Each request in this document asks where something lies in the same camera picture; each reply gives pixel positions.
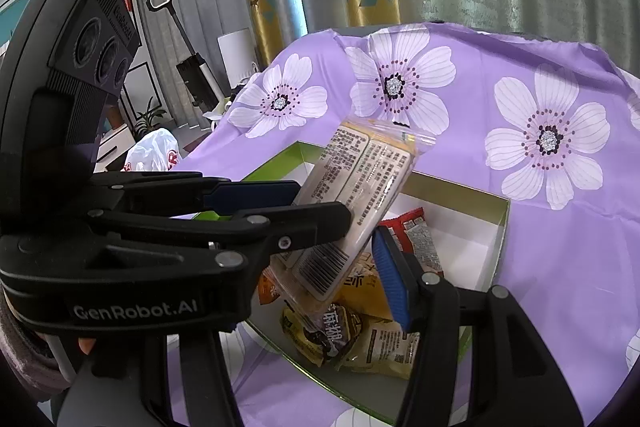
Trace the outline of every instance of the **purple tablecloth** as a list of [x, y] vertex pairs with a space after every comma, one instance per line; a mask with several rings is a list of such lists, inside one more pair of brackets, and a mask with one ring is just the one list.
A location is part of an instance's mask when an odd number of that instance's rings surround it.
[[[640, 349], [639, 92], [591, 44], [450, 24], [369, 38], [328, 30], [255, 75], [178, 169], [242, 179], [297, 140], [325, 145], [351, 111], [436, 135], [418, 171], [512, 199], [498, 281], [588, 423]], [[358, 425], [358, 412], [286, 360], [249, 353], [235, 384], [247, 425]]]

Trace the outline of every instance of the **packaged food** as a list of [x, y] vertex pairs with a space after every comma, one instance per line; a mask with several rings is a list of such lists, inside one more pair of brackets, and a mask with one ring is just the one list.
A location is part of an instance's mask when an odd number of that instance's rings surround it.
[[334, 301], [362, 248], [434, 139], [386, 122], [347, 121], [338, 127], [294, 204], [340, 201], [353, 216], [335, 243], [271, 256], [269, 277], [310, 328]]
[[280, 297], [276, 285], [272, 283], [264, 274], [258, 279], [258, 300], [260, 304], [271, 304]]
[[302, 317], [285, 306], [280, 326], [293, 340], [296, 349], [320, 367], [329, 360], [339, 360], [351, 349], [362, 329], [362, 321], [350, 309], [331, 304], [322, 314], [322, 327], [318, 331], [309, 331]]
[[356, 313], [393, 320], [373, 256], [365, 249], [335, 298]]
[[396, 322], [362, 316], [362, 333], [339, 367], [408, 380], [419, 339], [418, 333], [404, 333]]
[[400, 251], [413, 253], [416, 256], [423, 270], [444, 276], [431, 232], [424, 220], [424, 209], [421, 206], [394, 219], [380, 221], [380, 225], [385, 225], [389, 229]]

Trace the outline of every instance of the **deer print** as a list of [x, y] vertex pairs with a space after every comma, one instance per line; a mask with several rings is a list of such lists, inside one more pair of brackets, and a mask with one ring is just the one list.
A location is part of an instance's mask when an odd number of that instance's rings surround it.
[[249, 4], [250, 4], [251, 8], [258, 9], [259, 8], [259, 6], [258, 6], [259, 2], [260, 2], [260, 0], [251, 0], [251, 2]]

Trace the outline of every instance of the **drawer handle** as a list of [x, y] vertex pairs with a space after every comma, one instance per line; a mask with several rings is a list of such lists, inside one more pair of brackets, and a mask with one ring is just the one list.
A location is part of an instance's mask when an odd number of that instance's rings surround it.
[[110, 155], [112, 152], [116, 152], [118, 150], [118, 146], [116, 145], [115, 147], [113, 147], [109, 152], [106, 152], [105, 154], [103, 154], [102, 156], [100, 156], [95, 162], [96, 163], [100, 163], [102, 160], [104, 160], [105, 158], [107, 158], [108, 155]]

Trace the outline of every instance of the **camera lens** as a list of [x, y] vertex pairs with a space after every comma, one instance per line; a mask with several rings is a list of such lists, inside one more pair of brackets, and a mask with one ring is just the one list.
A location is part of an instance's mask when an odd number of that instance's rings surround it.
[[123, 83], [124, 77], [127, 74], [128, 67], [129, 67], [129, 62], [127, 61], [126, 58], [123, 58], [122, 62], [118, 66], [118, 69], [116, 70], [116, 78], [113, 81], [116, 87], [120, 87], [120, 85]]
[[74, 50], [74, 58], [78, 67], [84, 66], [89, 61], [89, 58], [91, 58], [91, 55], [93, 55], [99, 35], [100, 21], [98, 19], [91, 19], [84, 28], [82, 28]]
[[98, 61], [98, 82], [103, 83], [109, 76], [113, 63], [116, 61], [116, 54], [118, 53], [118, 43], [116, 39], [111, 39], [107, 42], [107, 45], [102, 51], [100, 60]]

